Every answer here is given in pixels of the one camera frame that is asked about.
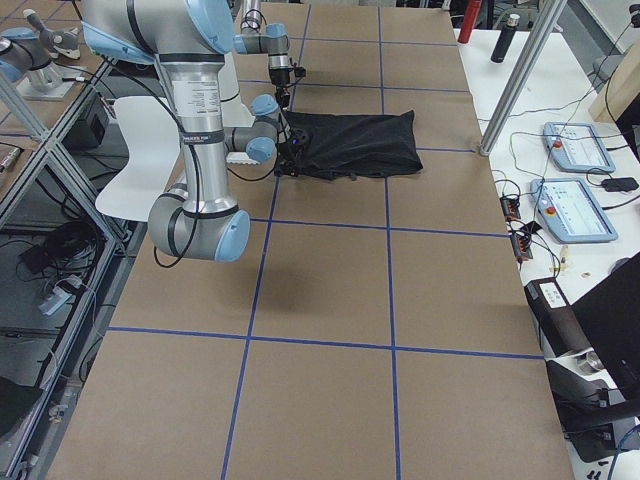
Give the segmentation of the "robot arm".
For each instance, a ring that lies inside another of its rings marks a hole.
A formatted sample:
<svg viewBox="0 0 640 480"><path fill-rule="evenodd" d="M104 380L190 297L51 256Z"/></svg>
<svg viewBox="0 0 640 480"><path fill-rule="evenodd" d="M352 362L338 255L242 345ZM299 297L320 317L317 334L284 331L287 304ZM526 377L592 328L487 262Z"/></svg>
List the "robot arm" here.
<svg viewBox="0 0 640 480"><path fill-rule="evenodd" d="M250 216L228 184L227 156L243 151L264 163L291 146L294 134L284 116L292 75L304 69L289 57L281 23L267 23L258 1L247 1L235 24L225 1L87 1L84 37L97 54L152 65L168 97L184 157L179 181L154 202L148 232L156 253L232 262L250 235ZM251 104L248 126L225 126L219 77L233 52L265 54L274 95Z"/></svg>
<svg viewBox="0 0 640 480"><path fill-rule="evenodd" d="M244 1L240 33L234 36L234 48L240 55L265 54L268 74L275 87L275 99L282 109L290 106L292 75L297 65L289 55L290 39L282 23L268 23L260 1Z"/></svg>

